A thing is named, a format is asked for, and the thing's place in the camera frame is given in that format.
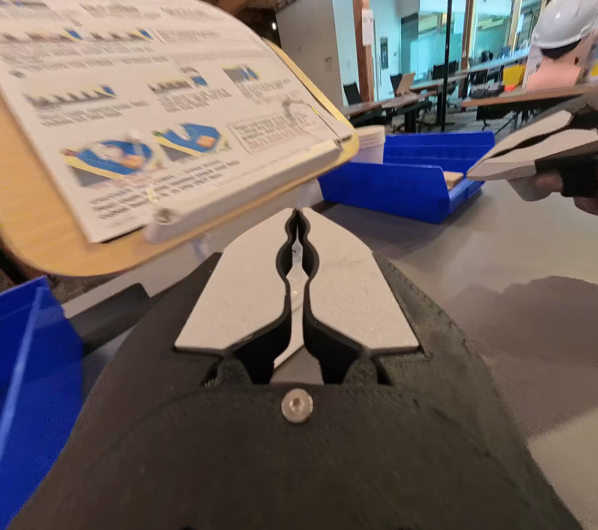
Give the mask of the wooden top office desk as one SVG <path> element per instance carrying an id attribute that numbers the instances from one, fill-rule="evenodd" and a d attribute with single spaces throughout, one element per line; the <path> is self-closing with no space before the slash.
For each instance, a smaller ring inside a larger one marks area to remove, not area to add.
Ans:
<path id="1" fill-rule="evenodd" d="M 497 96 L 464 100 L 462 108 L 475 108 L 476 120 L 486 122 L 504 118 L 509 113 L 519 114 L 537 109 L 548 109 L 562 102 L 596 92 L 597 82 L 548 90 L 525 91 L 519 88 L 513 92 L 500 93 Z"/>
<path id="2" fill-rule="evenodd" d="M 347 107 L 342 107 L 340 113 L 353 125 L 354 128 L 370 124 L 387 125 L 392 121 L 397 111 L 405 112 L 425 99 L 436 96 L 436 91 L 424 93 L 407 93 L 393 99 L 375 102 L 363 102 Z"/>

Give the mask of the black tape strip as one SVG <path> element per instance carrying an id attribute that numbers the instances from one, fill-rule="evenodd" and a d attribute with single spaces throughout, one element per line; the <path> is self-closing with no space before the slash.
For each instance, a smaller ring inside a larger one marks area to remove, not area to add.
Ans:
<path id="1" fill-rule="evenodd" d="M 69 323 L 79 336 L 83 355 L 89 355 L 135 326 L 152 306 L 137 283 L 76 314 Z"/>

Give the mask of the printed instruction sheet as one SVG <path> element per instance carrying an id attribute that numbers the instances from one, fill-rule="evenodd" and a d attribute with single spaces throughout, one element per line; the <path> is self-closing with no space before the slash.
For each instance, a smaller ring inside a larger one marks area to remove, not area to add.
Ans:
<path id="1" fill-rule="evenodd" d="M 329 170 L 354 133 L 195 0 L 1 0 L 1 93 L 93 243 L 210 224 Z"/>

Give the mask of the pink mannequin head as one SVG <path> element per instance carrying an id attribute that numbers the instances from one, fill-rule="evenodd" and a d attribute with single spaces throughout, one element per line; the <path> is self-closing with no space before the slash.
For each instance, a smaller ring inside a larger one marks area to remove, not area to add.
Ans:
<path id="1" fill-rule="evenodd" d="M 530 48 L 522 88 L 525 92 L 568 88 L 579 85 L 587 75 L 593 41 L 586 38 L 561 56 L 544 55 L 541 48 Z"/>

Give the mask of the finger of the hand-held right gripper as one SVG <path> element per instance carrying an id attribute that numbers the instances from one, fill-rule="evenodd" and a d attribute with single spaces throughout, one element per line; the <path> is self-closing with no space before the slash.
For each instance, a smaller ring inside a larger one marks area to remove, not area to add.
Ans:
<path id="1" fill-rule="evenodd" d="M 509 152 L 494 157 L 487 154 L 468 170 L 467 178 L 514 182 L 522 198 L 539 200 L 541 193 L 526 187 L 527 181 L 539 176 L 536 162 L 575 155 L 597 155 L 597 129 L 563 128 L 528 140 Z"/>
<path id="2" fill-rule="evenodd" d="M 488 157 L 494 157 L 505 151 L 509 152 L 528 140 L 533 140 L 567 127 L 572 118 L 573 115 L 567 110 L 558 110 L 550 115 L 537 117 L 531 123 L 503 138 L 503 140 L 488 152 Z"/>

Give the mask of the blue plastic bin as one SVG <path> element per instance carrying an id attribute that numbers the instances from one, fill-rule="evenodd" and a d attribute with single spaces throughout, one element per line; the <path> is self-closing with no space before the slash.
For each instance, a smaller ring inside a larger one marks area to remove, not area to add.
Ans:
<path id="1" fill-rule="evenodd" d="M 46 277 L 1 293 L 1 529 L 55 463 L 83 405 L 83 343 Z"/>
<path id="2" fill-rule="evenodd" d="M 438 224 L 483 186 L 463 177 L 450 189 L 445 174 L 465 175 L 494 145 L 492 131 L 388 135 L 382 163 L 350 161 L 318 183 L 329 202 Z"/>

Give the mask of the white hard hat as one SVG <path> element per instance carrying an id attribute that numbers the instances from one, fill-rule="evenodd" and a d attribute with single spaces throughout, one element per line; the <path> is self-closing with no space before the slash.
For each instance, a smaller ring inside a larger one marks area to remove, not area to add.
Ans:
<path id="1" fill-rule="evenodd" d="M 597 0 L 551 0 L 542 11 L 531 44 L 545 50 L 576 43 L 597 28 Z"/>

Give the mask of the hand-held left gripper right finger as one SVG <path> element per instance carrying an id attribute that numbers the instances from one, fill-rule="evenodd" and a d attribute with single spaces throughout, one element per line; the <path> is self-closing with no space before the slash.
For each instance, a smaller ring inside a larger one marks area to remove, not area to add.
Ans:
<path id="1" fill-rule="evenodd" d="M 325 384 L 341 384 L 357 361 L 416 353 L 420 342 L 372 250 L 318 212 L 297 211 L 307 275 L 303 340 Z"/>

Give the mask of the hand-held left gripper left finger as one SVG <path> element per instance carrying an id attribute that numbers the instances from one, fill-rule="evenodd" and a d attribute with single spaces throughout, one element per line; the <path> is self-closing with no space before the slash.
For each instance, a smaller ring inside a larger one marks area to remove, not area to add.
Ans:
<path id="1" fill-rule="evenodd" d="M 175 340 L 177 351 L 239 360 L 254 384 L 270 383 L 292 337 L 296 217 L 286 208 L 224 249 Z"/>

